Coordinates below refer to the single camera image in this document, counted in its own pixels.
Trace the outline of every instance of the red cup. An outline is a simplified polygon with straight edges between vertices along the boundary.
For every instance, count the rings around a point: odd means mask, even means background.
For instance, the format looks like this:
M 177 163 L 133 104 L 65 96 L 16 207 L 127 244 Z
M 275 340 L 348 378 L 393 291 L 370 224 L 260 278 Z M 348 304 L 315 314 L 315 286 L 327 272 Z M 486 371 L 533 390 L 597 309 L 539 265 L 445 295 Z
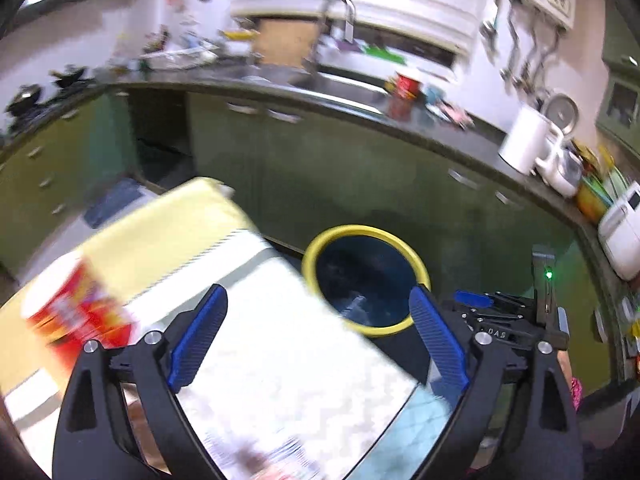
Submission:
M 58 258 L 31 283 L 22 317 L 69 372 L 86 341 L 97 339 L 105 348 L 118 348 L 129 343 L 132 330 L 128 313 L 77 251 Z
M 399 98 L 413 101 L 422 84 L 418 76 L 414 74 L 414 70 L 402 70 L 397 72 L 398 80 L 396 81 L 396 95 Z

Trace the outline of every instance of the faucet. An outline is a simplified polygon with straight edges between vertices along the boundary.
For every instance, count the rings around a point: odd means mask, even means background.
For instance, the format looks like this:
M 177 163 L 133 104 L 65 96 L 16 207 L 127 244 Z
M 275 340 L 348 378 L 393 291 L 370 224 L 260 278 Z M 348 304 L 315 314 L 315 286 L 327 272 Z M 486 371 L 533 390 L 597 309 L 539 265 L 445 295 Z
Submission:
M 318 35 L 311 46 L 308 57 L 303 60 L 305 69 L 310 73 L 318 72 L 318 48 L 320 47 L 320 37 L 326 27 L 326 19 L 329 8 L 335 2 L 343 2 L 346 8 L 346 16 L 344 18 L 344 41 L 353 43 L 353 24 L 356 21 L 356 6 L 351 0 L 324 0 L 320 7 L 320 15 L 318 16 Z

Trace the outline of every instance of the frying pan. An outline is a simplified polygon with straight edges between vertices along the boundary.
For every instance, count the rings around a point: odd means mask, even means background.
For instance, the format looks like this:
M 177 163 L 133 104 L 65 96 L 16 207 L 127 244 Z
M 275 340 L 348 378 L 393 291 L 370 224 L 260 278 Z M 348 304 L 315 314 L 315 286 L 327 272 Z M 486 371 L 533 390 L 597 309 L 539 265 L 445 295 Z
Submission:
M 56 85 L 60 88 L 67 88 L 78 81 L 86 71 L 85 66 L 66 65 L 64 72 L 50 70 L 49 75 L 56 78 Z
M 40 85 L 22 85 L 4 111 L 14 117 L 20 117 L 36 105 L 41 93 Z

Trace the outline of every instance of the cutting board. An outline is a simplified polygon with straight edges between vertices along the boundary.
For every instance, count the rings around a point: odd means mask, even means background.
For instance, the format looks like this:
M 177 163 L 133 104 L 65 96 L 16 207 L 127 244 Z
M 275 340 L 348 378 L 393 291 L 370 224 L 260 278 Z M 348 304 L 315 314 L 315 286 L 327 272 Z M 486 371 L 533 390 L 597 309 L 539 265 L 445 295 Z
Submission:
M 314 22 L 302 20 L 260 20 L 260 34 L 254 50 L 262 54 L 262 62 L 302 68 L 318 33 Z

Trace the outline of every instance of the dark countertop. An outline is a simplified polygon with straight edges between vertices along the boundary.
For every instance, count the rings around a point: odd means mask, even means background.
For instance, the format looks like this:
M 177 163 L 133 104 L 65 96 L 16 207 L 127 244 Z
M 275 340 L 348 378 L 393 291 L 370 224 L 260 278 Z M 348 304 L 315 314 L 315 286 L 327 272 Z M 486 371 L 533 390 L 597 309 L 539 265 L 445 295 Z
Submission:
M 603 315 L 609 316 L 610 324 L 620 329 L 620 320 L 622 319 L 620 304 L 622 299 L 629 295 L 629 289 L 609 265 L 598 241 L 596 229 L 588 223 L 572 202 L 564 200 L 539 178 L 522 175 L 506 164 L 498 155 L 499 140 L 495 135 L 495 130 L 483 131 L 480 126 L 475 130 L 464 131 L 434 118 L 422 106 L 415 106 L 411 110 L 408 120 L 400 122 L 383 114 L 375 114 L 319 97 L 301 94 L 293 87 L 219 79 L 215 75 L 216 68 L 195 68 L 179 72 L 130 72 L 119 76 L 111 73 L 100 75 L 96 87 L 65 100 L 50 114 L 31 124 L 27 130 L 18 135 L 11 145 L 0 152 L 0 163 L 45 124 L 59 118 L 83 102 L 106 91 L 113 91 L 114 88 L 171 88 L 189 92 L 222 93 L 231 97 L 254 100 L 268 99 L 270 102 L 294 105 L 375 128 L 415 146 L 438 153 L 511 189 L 518 196 L 527 198 L 571 226 L 580 241 L 585 259 L 590 266 L 591 275 L 598 285 L 597 289 L 602 295 L 601 304 L 607 306 Z M 615 361 L 612 370 L 615 370 L 616 377 L 620 381 L 635 377 L 633 364 L 625 359 L 626 349 L 624 346 L 626 343 L 623 336 L 611 339 L 613 339 L 611 343 L 614 350 L 612 358 Z

